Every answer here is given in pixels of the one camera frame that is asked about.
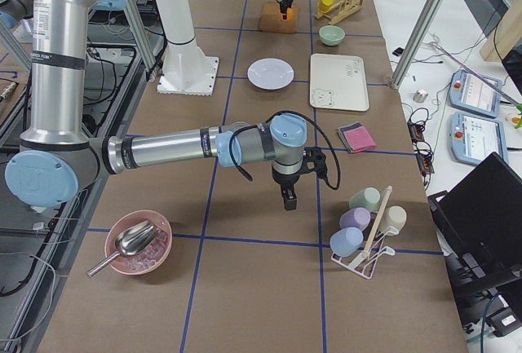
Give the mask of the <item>grey cloth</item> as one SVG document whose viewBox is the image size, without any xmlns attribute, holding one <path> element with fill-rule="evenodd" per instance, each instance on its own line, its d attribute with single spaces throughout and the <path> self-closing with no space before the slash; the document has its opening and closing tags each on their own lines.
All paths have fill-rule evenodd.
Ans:
<svg viewBox="0 0 522 353">
<path fill-rule="evenodd" d="M 338 135 L 349 152 L 361 151 L 367 147 L 367 133 L 359 122 L 339 127 Z"/>
</svg>

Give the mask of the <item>green pastel cup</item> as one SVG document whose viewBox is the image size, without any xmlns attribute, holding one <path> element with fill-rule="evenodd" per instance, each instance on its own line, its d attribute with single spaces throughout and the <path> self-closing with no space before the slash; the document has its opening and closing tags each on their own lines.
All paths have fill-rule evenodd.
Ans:
<svg viewBox="0 0 522 353">
<path fill-rule="evenodd" d="M 351 209 L 365 208 L 370 213 L 376 212 L 381 202 L 381 194 L 377 188 L 363 188 L 354 194 L 348 204 Z"/>
</svg>

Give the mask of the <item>pink cloth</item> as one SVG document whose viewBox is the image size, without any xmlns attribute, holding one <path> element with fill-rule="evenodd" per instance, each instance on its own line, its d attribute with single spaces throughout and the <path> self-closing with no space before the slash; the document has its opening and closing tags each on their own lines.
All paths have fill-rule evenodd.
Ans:
<svg viewBox="0 0 522 353">
<path fill-rule="evenodd" d="M 348 144 L 349 152 L 362 152 L 377 146 L 372 136 L 364 126 L 345 130 L 343 136 Z"/>
</svg>

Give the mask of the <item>white cup rack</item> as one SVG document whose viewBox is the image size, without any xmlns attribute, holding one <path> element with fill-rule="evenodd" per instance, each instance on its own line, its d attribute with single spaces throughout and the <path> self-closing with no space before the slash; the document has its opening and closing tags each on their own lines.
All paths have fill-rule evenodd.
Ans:
<svg viewBox="0 0 522 353">
<path fill-rule="evenodd" d="M 394 256 L 396 251 L 384 244 L 387 236 L 396 236 L 400 232 L 394 228 L 389 227 L 386 231 L 379 230 L 379 224 L 387 208 L 387 203 L 392 194 L 392 186 L 387 186 L 383 193 L 378 212 L 374 219 L 373 225 L 369 231 L 367 240 L 363 240 L 358 250 L 348 257 L 341 258 L 332 251 L 330 260 L 339 266 L 355 273 L 366 280 L 371 280 L 374 275 L 374 269 L 378 259 L 383 255 Z"/>
</svg>

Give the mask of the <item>black phone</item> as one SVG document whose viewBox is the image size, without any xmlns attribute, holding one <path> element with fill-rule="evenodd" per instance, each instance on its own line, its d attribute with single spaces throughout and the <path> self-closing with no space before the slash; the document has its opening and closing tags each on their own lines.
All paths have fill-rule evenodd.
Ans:
<svg viewBox="0 0 522 353">
<path fill-rule="evenodd" d="M 404 52 L 404 49 L 402 47 L 397 47 L 392 54 L 395 56 L 401 56 Z"/>
</svg>

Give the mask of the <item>cream bear tray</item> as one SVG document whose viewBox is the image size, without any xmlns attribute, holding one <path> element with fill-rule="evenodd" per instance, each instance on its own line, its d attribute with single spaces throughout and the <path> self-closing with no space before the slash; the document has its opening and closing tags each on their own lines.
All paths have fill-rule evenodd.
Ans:
<svg viewBox="0 0 522 353">
<path fill-rule="evenodd" d="M 314 108 L 368 111 L 363 59 L 354 55 L 311 55 L 309 103 Z"/>
</svg>

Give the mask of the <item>black laptop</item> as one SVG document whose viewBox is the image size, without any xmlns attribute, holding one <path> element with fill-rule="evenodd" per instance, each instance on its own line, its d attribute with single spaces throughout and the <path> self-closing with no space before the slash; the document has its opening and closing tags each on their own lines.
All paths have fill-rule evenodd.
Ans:
<svg viewBox="0 0 522 353">
<path fill-rule="evenodd" d="M 474 276 L 521 292 L 521 177 L 498 153 L 451 190 L 429 196 L 428 204 L 450 249 Z"/>
</svg>

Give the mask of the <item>metal scoop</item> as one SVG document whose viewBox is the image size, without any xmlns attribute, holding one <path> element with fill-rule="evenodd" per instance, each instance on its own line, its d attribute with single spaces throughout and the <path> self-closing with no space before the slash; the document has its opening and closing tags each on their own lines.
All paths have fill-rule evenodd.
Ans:
<svg viewBox="0 0 522 353">
<path fill-rule="evenodd" d="M 148 220 L 126 229 L 119 234 L 115 240 L 115 251 L 99 264 L 88 270 L 86 275 L 88 277 L 94 276 L 118 257 L 140 254 L 154 240 L 156 235 L 156 226 Z"/>
</svg>

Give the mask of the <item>near teach pendant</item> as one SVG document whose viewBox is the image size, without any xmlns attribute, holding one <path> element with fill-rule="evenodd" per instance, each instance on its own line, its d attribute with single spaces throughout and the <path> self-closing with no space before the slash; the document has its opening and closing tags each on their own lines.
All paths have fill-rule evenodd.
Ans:
<svg viewBox="0 0 522 353">
<path fill-rule="evenodd" d="M 509 161 L 504 126 L 499 120 L 455 113 L 450 118 L 449 137 L 452 154 L 461 163 L 479 165 L 494 152 Z"/>
</svg>

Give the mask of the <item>beige pastel cup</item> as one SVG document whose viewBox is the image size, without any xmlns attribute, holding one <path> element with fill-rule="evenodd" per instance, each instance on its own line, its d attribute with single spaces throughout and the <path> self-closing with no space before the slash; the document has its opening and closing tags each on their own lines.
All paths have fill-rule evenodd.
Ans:
<svg viewBox="0 0 522 353">
<path fill-rule="evenodd" d="M 379 224 L 381 232 L 386 231 L 389 227 L 396 228 L 399 232 L 405 226 L 407 221 L 407 212 L 398 205 L 387 207 Z"/>
</svg>

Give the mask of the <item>small metal cylinder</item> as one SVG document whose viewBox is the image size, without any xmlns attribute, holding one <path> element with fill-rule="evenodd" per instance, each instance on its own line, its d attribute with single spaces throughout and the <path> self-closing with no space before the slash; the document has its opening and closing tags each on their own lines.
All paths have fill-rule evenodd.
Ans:
<svg viewBox="0 0 522 353">
<path fill-rule="evenodd" d="M 413 96 L 413 101 L 416 103 L 424 103 L 427 99 L 428 92 L 424 89 L 418 89 Z"/>
</svg>

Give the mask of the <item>aluminium frame post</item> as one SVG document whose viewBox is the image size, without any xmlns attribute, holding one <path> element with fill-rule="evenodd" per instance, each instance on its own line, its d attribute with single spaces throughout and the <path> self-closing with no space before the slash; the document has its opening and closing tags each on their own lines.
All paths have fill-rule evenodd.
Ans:
<svg viewBox="0 0 522 353">
<path fill-rule="evenodd" d="M 420 16 L 417 19 L 417 22 L 413 28 L 413 31 L 407 41 L 405 46 L 405 51 L 403 52 L 398 65 L 391 77 L 390 87 L 393 90 L 399 90 L 400 84 L 405 79 L 405 75 L 408 72 L 411 64 L 414 62 L 414 57 L 416 56 L 421 43 L 429 27 L 431 26 L 432 21 L 434 20 L 436 13 L 438 12 L 442 2 L 444 0 L 426 0 L 423 9 L 420 13 Z"/>
</svg>

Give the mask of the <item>green ceramic bowl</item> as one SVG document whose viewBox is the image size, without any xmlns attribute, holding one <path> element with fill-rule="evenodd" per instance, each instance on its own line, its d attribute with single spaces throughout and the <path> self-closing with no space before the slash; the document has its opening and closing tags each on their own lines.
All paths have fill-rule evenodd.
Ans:
<svg viewBox="0 0 522 353">
<path fill-rule="evenodd" d="M 336 25 L 325 25 L 319 28 L 319 39 L 326 46 L 338 46 L 346 37 L 345 31 Z"/>
</svg>

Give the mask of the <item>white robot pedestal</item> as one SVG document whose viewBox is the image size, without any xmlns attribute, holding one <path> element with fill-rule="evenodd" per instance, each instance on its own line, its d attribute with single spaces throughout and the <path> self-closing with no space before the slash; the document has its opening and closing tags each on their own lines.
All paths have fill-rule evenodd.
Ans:
<svg viewBox="0 0 522 353">
<path fill-rule="evenodd" d="M 213 93 L 219 59 L 197 45 L 188 0 L 156 0 L 167 40 L 157 91 L 162 94 Z"/>
</svg>

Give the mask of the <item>orange fruit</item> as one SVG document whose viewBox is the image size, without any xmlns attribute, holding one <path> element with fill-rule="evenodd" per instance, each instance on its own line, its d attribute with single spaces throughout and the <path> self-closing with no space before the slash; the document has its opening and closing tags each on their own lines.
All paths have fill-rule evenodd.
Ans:
<svg viewBox="0 0 522 353">
<path fill-rule="evenodd" d="M 286 9 L 286 13 L 281 13 L 281 20 L 285 23 L 289 23 L 294 19 L 294 10 L 289 7 Z"/>
</svg>

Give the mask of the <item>blue pastel cup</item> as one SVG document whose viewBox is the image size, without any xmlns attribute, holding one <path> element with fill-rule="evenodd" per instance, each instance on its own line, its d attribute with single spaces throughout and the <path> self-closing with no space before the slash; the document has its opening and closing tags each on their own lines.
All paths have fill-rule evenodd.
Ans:
<svg viewBox="0 0 522 353">
<path fill-rule="evenodd" d="M 330 248 L 334 254 L 345 258 L 358 250 L 363 241 L 363 232 L 357 227 L 345 227 L 330 238 Z"/>
</svg>

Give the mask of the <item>wooden cutting board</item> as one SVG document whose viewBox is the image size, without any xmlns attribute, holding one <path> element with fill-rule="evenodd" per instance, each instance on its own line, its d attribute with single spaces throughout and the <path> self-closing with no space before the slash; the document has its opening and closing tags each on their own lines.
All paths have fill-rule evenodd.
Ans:
<svg viewBox="0 0 522 353">
<path fill-rule="evenodd" d="M 276 2 L 265 2 L 261 8 L 259 30 L 265 33 L 293 34 L 298 32 L 299 5 L 291 7 L 294 10 L 294 19 L 289 23 L 281 20 L 280 7 Z"/>
</svg>

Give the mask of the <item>teach pendant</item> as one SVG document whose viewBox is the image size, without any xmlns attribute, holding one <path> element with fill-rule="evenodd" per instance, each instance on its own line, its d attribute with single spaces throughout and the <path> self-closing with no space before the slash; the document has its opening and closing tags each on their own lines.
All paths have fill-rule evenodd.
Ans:
<svg viewBox="0 0 522 353">
<path fill-rule="evenodd" d="M 499 120 L 455 113 L 450 118 L 449 137 L 452 154 L 461 163 L 479 165 L 494 152 L 509 161 L 504 126 Z"/>
<path fill-rule="evenodd" d="M 496 118 L 501 96 L 490 86 L 501 87 L 498 79 L 486 77 L 486 82 L 464 69 L 457 71 L 449 86 L 449 101 L 455 108 L 482 117 Z"/>
</svg>

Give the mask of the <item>far teach pendant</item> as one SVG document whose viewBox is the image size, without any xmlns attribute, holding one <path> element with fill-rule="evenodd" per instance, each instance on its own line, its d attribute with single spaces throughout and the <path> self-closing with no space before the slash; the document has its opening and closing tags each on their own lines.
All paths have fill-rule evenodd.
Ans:
<svg viewBox="0 0 522 353">
<path fill-rule="evenodd" d="M 464 69 L 457 71 L 449 86 L 449 101 L 455 108 L 482 117 L 496 118 L 501 96 L 490 86 L 501 87 L 498 79 L 486 77 L 486 82 Z"/>
</svg>

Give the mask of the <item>yellow cup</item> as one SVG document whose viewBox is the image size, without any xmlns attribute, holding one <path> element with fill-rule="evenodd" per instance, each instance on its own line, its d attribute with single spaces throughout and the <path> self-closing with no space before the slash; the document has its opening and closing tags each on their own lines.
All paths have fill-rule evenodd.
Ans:
<svg viewBox="0 0 522 353">
<path fill-rule="evenodd" d="M 331 11 L 334 5 L 334 0 L 320 0 L 317 4 L 319 14 L 327 14 Z"/>
</svg>

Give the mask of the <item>pink bowl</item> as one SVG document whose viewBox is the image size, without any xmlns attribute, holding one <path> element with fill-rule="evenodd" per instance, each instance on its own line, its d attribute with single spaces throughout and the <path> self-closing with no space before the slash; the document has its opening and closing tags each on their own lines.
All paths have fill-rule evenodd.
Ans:
<svg viewBox="0 0 522 353">
<path fill-rule="evenodd" d="M 120 218 L 105 240 L 105 256 L 120 250 L 118 238 L 123 232 L 143 226 L 145 221 L 145 229 L 122 241 L 124 249 L 130 243 L 131 253 L 123 252 L 109 264 L 114 271 L 129 276 L 143 275 L 160 267 L 168 257 L 173 246 L 172 228 L 167 218 L 154 210 L 137 210 Z"/>
</svg>

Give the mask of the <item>wooden peg rack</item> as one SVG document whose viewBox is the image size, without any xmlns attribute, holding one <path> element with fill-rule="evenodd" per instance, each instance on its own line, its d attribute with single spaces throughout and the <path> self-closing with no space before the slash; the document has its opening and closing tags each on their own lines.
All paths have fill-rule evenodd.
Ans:
<svg viewBox="0 0 522 353">
<path fill-rule="evenodd" d="M 357 13 L 364 4 L 364 0 L 334 0 L 331 11 L 327 14 L 319 14 L 316 5 L 316 20 L 326 19 L 329 25 L 337 25 L 341 21 Z"/>
</svg>

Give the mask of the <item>purple pastel cup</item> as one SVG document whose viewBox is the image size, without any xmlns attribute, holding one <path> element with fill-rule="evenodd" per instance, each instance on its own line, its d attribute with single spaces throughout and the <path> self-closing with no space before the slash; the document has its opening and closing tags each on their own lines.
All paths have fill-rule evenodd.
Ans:
<svg viewBox="0 0 522 353">
<path fill-rule="evenodd" d="M 346 227 L 356 227 L 364 231 L 371 220 L 370 212 L 364 207 L 356 207 L 343 213 L 339 218 L 339 226 L 341 229 Z"/>
</svg>

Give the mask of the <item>white round plate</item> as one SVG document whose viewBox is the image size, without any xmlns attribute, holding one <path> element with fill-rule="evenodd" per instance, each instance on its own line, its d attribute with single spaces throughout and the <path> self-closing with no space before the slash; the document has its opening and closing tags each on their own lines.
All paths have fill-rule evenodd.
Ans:
<svg viewBox="0 0 522 353">
<path fill-rule="evenodd" d="M 248 80 L 264 90 L 278 90 L 294 80 L 294 70 L 284 60 L 264 58 L 256 60 L 247 70 Z"/>
</svg>

